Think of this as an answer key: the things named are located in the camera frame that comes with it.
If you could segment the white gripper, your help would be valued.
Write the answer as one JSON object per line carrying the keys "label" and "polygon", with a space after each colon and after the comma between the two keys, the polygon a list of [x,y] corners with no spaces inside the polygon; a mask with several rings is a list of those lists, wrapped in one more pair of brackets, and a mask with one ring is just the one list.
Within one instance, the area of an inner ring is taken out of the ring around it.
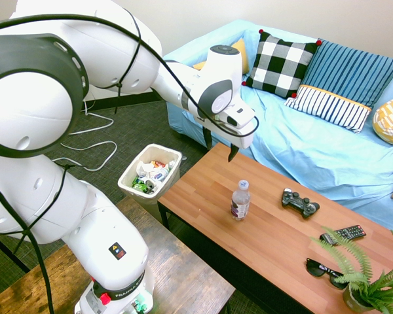
{"label": "white gripper", "polygon": [[221,113],[211,120],[199,118],[207,149],[212,148],[212,132],[218,134],[231,144],[228,155],[228,162],[231,162],[239,148],[248,148],[251,145],[257,127],[254,119],[254,113]]}

